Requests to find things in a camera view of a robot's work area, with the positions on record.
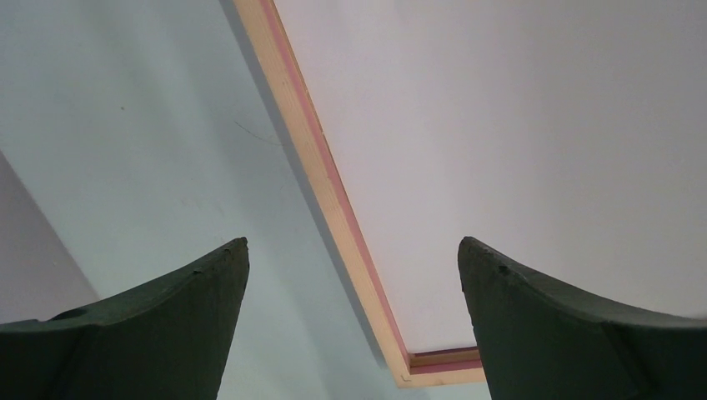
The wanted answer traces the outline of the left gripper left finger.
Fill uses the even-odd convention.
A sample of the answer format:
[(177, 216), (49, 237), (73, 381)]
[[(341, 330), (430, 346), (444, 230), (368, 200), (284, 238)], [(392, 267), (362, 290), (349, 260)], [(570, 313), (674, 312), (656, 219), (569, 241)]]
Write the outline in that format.
[(236, 238), (47, 321), (1, 326), (4, 399), (215, 399), (248, 282)]

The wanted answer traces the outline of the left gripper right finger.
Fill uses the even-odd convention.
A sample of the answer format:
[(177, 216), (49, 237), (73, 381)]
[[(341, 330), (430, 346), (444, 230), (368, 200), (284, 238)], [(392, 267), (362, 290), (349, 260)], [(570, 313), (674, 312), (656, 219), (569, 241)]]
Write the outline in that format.
[(705, 320), (595, 295), (474, 237), (458, 267), (492, 398), (705, 398)]

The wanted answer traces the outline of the orange wooden picture frame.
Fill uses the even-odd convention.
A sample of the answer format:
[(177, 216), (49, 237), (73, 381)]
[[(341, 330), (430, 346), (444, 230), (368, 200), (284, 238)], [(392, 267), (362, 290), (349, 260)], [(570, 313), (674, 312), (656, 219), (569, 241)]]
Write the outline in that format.
[(475, 347), (411, 353), (395, 321), (273, 1), (234, 4), (356, 298), (400, 388), (485, 381)]

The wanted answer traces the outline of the blue landscape photo print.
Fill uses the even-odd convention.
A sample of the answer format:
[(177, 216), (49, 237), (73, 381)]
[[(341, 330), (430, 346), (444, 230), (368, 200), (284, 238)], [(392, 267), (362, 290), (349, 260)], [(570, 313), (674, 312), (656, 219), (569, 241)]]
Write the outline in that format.
[(474, 344), (467, 236), (706, 314), (705, 2), (276, 7), (408, 350)]

